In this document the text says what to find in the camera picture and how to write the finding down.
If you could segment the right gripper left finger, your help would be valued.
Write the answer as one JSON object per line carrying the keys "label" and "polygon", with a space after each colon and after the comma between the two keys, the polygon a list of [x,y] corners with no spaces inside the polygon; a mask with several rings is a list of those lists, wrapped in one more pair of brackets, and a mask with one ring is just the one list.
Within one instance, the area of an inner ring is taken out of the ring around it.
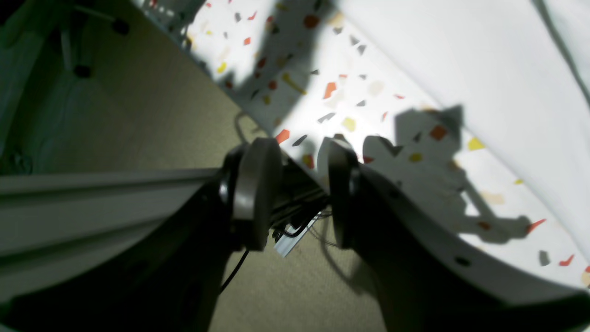
{"label": "right gripper left finger", "polygon": [[145,239],[56,286],[15,297],[17,332],[206,332],[232,252],[267,244],[282,151],[257,138]]}

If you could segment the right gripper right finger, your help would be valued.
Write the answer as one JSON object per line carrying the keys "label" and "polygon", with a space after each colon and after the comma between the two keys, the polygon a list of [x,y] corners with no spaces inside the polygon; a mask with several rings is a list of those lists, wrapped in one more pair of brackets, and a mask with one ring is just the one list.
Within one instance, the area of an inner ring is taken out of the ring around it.
{"label": "right gripper right finger", "polygon": [[326,139],[337,246],[367,265],[389,332],[579,332],[589,293],[466,244],[396,185]]}

